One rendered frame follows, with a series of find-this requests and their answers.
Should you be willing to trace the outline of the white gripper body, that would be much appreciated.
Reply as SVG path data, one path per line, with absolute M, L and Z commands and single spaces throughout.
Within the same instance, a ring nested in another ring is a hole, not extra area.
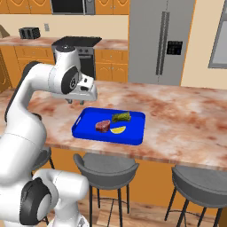
M 68 100 L 81 100 L 81 101 L 96 101 L 98 98 L 98 92 L 96 85 L 93 84 L 91 89 L 86 90 L 73 90 L 69 94 L 51 94 L 54 98 L 63 98 Z

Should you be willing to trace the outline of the black microwave oven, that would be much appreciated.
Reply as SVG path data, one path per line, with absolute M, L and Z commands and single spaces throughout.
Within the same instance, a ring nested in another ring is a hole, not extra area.
M 50 0 L 50 2 L 53 14 L 95 14 L 95 0 Z

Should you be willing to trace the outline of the green asparagus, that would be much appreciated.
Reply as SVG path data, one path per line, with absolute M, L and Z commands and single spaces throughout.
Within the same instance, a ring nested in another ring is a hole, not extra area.
M 115 113 L 112 115 L 112 122 L 130 121 L 130 120 L 131 120 L 131 116 L 129 112 Z

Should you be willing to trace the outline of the grey fridge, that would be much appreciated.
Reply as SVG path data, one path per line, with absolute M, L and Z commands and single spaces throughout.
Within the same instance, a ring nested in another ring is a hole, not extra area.
M 129 81 L 181 81 L 195 0 L 131 0 Z

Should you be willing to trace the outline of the black toaster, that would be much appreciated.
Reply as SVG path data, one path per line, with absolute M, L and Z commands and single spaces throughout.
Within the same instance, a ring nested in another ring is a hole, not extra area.
M 21 39 L 37 39 L 41 36 L 38 27 L 22 27 L 19 32 Z

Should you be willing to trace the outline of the yellow lemon wedge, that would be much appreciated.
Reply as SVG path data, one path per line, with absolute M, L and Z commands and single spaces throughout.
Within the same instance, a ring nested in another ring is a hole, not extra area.
M 118 127 L 118 128 L 112 128 L 110 130 L 114 134 L 121 134 L 122 132 L 124 132 L 125 129 L 126 129 L 126 126 L 121 126 L 121 127 Z

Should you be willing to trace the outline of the black oven with hob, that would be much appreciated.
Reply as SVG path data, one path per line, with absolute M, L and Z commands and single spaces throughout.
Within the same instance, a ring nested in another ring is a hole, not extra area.
M 51 48 L 55 50 L 58 46 L 74 46 L 78 50 L 82 73 L 95 79 L 94 46 L 101 40 L 101 37 L 95 36 L 65 36 L 55 41 Z

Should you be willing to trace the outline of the grey bar stool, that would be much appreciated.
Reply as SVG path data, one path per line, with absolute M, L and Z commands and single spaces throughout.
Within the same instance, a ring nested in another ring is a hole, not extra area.
M 51 148 L 50 147 L 44 147 L 42 149 L 38 158 L 35 161 L 32 171 L 39 169 L 40 167 L 45 165 L 47 162 L 49 162 L 51 167 L 54 168 L 54 164 L 53 164 L 53 161 L 51 158 Z
M 168 204 L 165 220 L 172 212 L 171 207 L 176 192 L 179 192 L 185 198 L 185 202 L 176 227 L 181 226 L 189 202 L 203 207 L 197 227 L 200 227 L 207 208 L 217 208 L 213 225 L 213 227 L 217 227 L 221 213 L 227 207 L 227 172 L 175 165 L 172 168 L 172 181 L 174 191 Z
M 122 224 L 121 189 L 126 187 L 127 213 L 129 213 L 129 183 L 133 180 L 139 164 L 133 159 L 119 156 L 105 156 L 86 153 L 83 157 L 76 153 L 74 163 L 90 184 L 90 227 L 92 227 L 92 189 L 97 189 L 98 207 L 100 207 L 100 190 L 116 190 L 118 194 L 119 222 Z

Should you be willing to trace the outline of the red steak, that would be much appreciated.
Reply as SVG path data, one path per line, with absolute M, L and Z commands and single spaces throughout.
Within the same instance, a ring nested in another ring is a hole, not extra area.
M 110 129 L 110 121 L 100 121 L 96 124 L 96 131 L 107 132 Z

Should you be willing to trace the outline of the orange base cupboards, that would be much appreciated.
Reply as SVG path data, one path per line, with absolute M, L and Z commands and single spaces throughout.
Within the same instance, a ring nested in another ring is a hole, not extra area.
M 41 46 L 7 46 L 0 45 L 0 64 L 4 65 L 4 71 L 0 73 L 0 79 L 4 81 L 4 75 L 8 75 L 9 85 L 15 88 L 23 69 L 30 61 L 53 64 L 50 47 Z M 97 49 L 95 50 L 96 79 L 109 82 L 128 81 L 128 52 L 123 50 Z

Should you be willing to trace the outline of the grey window frame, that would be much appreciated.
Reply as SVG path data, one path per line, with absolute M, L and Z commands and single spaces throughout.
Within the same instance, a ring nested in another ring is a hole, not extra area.
M 227 0 L 224 0 L 208 67 L 227 69 Z

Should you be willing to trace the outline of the blue tray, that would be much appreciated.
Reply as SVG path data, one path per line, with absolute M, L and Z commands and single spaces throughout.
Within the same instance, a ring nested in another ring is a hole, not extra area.
M 114 134 L 111 130 L 99 132 L 96 124 L 105 120 L 112 120 L 114 114 L 123 114 L 127 110 L 116 110 L 96 107 L 86 107 L 78 116 L 72 126 L 72 135 L 76 138 L 111 142 L 125 145 L 140 145 L 143 142 L 145 130 L 145 114 L 129 111 L 130 121 L 111 122 L 110 128 L 125 126 L 126 129 L 120 134 Z

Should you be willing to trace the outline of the orange wall cupboards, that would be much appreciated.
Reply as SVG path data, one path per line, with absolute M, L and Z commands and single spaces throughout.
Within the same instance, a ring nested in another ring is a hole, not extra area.
M 95 0 L 94 15 L 129 15 L 130 0 Z M 53 14 L 50 0 L 0 0 L 0 14 Z

